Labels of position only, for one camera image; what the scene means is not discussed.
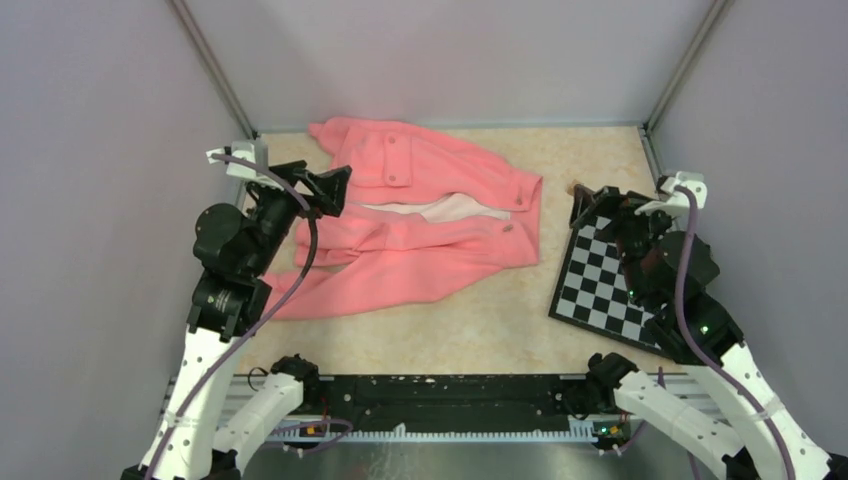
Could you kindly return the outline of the pink zip-up jacket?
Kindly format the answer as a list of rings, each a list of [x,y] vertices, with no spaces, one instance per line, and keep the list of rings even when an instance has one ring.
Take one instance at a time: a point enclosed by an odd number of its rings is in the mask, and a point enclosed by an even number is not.
[[[298,270],[269,273],[267,311],[319,319],[441,300],[536,265],[542,177],[474,143],[397,122],[334,117],[309,134],[350,167],[339,217],[292,234]]]

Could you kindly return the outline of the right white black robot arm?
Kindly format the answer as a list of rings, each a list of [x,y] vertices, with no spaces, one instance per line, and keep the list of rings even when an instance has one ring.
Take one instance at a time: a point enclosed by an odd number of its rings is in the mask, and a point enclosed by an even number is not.
[[[584,401],[631,413],[723,479],[843,479],[847,458],[818,446],[765,379],[741,328],[707,291],[719,275],[697,235],[704,185],[669,180],[657,198],[574,187],[573,229],[603,217],[596,239],[617,249],[627,297],[650,313],[660,349],[709,395],[714,419],[616,354],[588,363]]]

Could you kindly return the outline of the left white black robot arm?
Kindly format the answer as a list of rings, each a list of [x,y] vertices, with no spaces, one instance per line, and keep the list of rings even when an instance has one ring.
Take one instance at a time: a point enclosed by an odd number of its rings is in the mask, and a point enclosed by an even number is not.
[[[295,355],[278,361],[234,416],[221,417],[247,342],[281,307],[265,272],[297,218],[315,230],[321,217],[342,213],[352,174],[348,166],[316,174],[303,161],[254,172],[250,213],[218,203],[196,221],[193,253],[203,272],[180,370],[152,444],[126,479],[238,479],[286,416],[319,404],[317,367]]]

